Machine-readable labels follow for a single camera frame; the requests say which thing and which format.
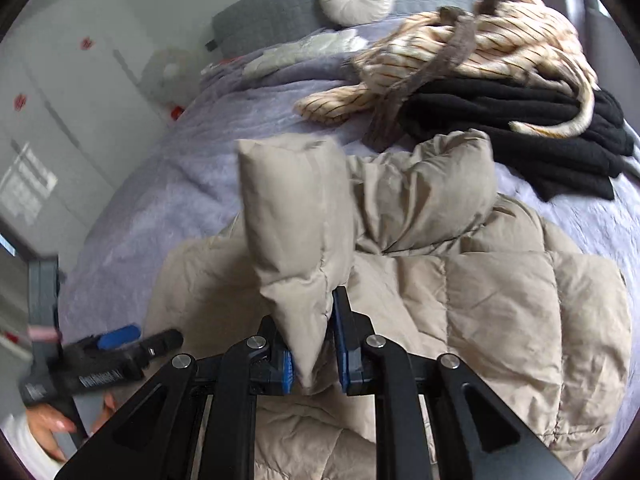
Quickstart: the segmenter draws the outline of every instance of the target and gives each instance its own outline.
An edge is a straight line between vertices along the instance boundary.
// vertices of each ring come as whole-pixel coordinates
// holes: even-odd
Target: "headboard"
[[[471,8],[472,0],[396,0],[394,15]],[[213,17],[215,40],[224,57],[304,38],[319,28],[340,28],[322,13],[318,0],[240,0]]]

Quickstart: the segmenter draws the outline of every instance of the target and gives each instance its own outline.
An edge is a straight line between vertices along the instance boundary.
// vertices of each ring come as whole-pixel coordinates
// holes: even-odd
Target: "human hand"
[[[91,428],[91,434],[98,431],[116,411],[113,395],[104,394],[104,403],[100,415]],[[27,409],[27,424],[29,430],[40,447],[53,459],[66,462],[65,455],[58,447],[54,433],[72,433],[76,426],[66,416],[48,404],[39,404]]]

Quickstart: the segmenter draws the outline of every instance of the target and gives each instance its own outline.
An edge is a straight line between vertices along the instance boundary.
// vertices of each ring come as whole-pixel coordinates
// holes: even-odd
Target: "metal screw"
[[[440,363],[445,368],[455,370],[460,366],[460,359],[458,359],[458,356],[453,354],[444,354],[440,356]]]
[[[386,344],[386,339],[381,335],[373,334],[367,337],[367,344],[373,348],[382,348]]]
[[[254,350],[263,348],[266,344],[267,340],[261,335],[252,335],[249,339],[246,340],[246,345],[249,348],[253,348]]]
[[[186,368],[191,364],[191,358],[187,354],[178,354],[171,359],[171,364],[174,368]]]

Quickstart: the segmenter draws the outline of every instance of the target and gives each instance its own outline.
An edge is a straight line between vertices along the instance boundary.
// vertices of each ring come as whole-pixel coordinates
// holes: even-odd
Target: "white sleeve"
[[[13,416],[2,424],[2,432],[14,453],[29,470],[35,480],[53,480],[62,464],[47,455],[36,442],[27,424],[27,415]]]

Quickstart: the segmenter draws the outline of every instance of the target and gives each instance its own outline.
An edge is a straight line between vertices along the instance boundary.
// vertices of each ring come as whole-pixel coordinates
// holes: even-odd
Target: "purple bedsheet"
[[[375,40],[397,24],[396,19],[364,25],[359,27],[360,35]],[[345,84],[342,62],[346,56],[302,62],[258,82],[243,82],[242,67],[259,54],[249,54],[204,78],[202,94],[100,216],[62,287],[60,325],[66,342],[128,323],[141,324],[168,251],[186,238],[216,234],[235,216],[240,208],[236,139],[322,132],[335,136],[348,153],[370,153],[359,140],[369,114],[328,128],[304,121],[292,111],[297,99]],[[590,452],[581,478],[591,480],[640,406],[640,221],[636,216],[640,193],[621,176],[614,183],[615,202],[561,196],[542,203],[529,184],[505,167],[496,167],[502,192],[560,225],[583,251],[615,260],[626,279],[634,324],[629,388],[609,436]]]

